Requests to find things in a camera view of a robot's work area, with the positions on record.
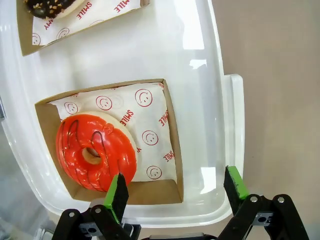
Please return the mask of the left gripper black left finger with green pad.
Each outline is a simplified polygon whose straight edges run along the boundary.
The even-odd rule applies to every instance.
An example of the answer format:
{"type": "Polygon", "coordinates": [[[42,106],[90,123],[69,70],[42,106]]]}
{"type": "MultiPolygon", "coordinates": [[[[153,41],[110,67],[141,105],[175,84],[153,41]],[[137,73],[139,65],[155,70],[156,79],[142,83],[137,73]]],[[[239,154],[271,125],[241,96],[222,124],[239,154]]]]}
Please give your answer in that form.
{"type": "Polygon", "coordinates": [[[66,209],[60,216],[53,240],[137,240],[139,224],[122,222],[129,192],[125,177],[119,173],[111,181],[102,204],[90,206],[85,212],[66,209]]]}

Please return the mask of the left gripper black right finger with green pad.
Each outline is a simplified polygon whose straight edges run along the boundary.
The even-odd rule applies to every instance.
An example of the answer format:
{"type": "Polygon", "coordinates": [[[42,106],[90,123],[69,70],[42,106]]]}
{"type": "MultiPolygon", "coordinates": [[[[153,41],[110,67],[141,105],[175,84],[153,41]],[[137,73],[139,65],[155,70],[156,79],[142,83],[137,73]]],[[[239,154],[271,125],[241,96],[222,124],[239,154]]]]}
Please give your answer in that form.
{"type": "Polygon", "coordinates": [[[226,166],[223,187],[233,217],[217,237],[245,240],[254,226],[262,226],[271,240],[308,240],[309,236],[291,197],[278,194],[273,199],[250,194],[238,169],[226,166]]]}

